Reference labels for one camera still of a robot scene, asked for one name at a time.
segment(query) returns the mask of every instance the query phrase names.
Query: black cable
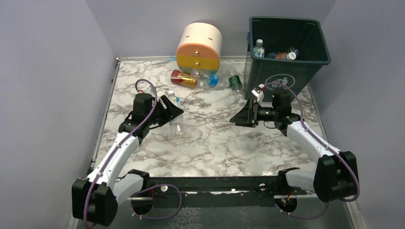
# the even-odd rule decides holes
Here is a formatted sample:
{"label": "black cable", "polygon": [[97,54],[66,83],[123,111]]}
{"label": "black cable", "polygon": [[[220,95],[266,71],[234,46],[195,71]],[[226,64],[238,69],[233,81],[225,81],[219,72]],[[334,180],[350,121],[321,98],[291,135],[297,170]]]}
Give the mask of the black cable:
{"label": "black cable", "polygon": [[268,126],[266,126],[266,122],[263,122],[263,125],[264,125],[267,129],[276,129],[275,127],[268,127]]}

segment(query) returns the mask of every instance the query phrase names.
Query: white wall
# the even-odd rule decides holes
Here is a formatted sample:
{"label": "white wall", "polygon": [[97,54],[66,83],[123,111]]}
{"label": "white wall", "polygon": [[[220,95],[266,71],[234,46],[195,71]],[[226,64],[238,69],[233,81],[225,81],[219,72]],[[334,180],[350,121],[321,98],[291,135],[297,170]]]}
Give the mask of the white wall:
{"label": "white wall", "polygon": [[356,154],[370,229],[405,215],[405,1],[338,0],[322,28],[331,55],[310,82],[328,139]]}
{"label": "white wall", "polygon": [[1,1],[0,25],[0,228],[66,228],[115,57],[82,0]]}
{"label": "white wall", "polygon": [[222,56],[246,55],[251,16],[311,18],[323,22],[336,0],[86,0],[114,54],[170,56],[193,22],[216,26]]}

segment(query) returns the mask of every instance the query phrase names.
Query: trash bin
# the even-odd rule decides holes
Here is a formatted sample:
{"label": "trash bin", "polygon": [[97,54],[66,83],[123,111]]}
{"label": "trash bin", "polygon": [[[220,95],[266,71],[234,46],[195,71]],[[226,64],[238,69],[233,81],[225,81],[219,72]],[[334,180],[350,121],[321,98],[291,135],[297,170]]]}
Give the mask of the trash bin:
{"label": "trash bin", "polygon": [[[245,98],[261,83],[278,82],[295,94],[308,84],[319,69],[330,63],[320,23],[317,20],[276,17],[251,17],[247,34],[247,56],[244,72]],[[255,57],[253,47],[263,40],[265,57]],[[267,58],[272,52],[285,52],[295,46],[299,55],[295,60]],[[265,102],[272,100],[272,92],[282,86],[267,86]]]}

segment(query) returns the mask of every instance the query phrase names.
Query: marble tabletop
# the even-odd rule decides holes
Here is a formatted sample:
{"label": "marble tabletop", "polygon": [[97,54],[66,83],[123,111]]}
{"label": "marble tabletop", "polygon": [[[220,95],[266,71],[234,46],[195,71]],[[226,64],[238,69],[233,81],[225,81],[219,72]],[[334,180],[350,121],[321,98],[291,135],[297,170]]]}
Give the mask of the marble tabletop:
{"label": "marble tabletop", "polygon": [[[243,75],[243,59],[222,59],[219,74],[230,66]],[[125,164],[121,176],[131,169],[147,171],[154,177],[264,176],[290,167],[315,167],[295,142],[276,129],[265,128],[263,122],[256,128],[230,123],[229,119],[243,107],[231,89],[205,91],[171,83],[171,72],[177,68],[175,61],[121,62],[96,166],[112,146],[118,126],[132,110],[137,93],[135,81],[143,78],[157,87],[159,97],[168,89],[180,97],[187,137],[173,138],[169,125],[151,130]],[[298,97],[303,102],[306,122],[322,136],[308,88]],[[292,106],[293,112],[299,114],[297,101]]]}

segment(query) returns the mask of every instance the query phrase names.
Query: white bottle cap held by gripper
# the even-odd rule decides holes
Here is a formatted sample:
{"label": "white bottle cap held by gripper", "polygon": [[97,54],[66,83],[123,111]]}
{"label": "white bottle cap held by gripper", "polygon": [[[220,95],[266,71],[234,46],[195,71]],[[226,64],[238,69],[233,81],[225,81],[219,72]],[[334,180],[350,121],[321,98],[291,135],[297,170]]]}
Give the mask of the white bottle cap held by gripper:
{"label": "white bottle cap held by gripper", "polygon": [[290,52],[289,54],[287,54],[287,60],[295,60],[295,58],[297,57],[297,55],[295,54],[295,52]]}

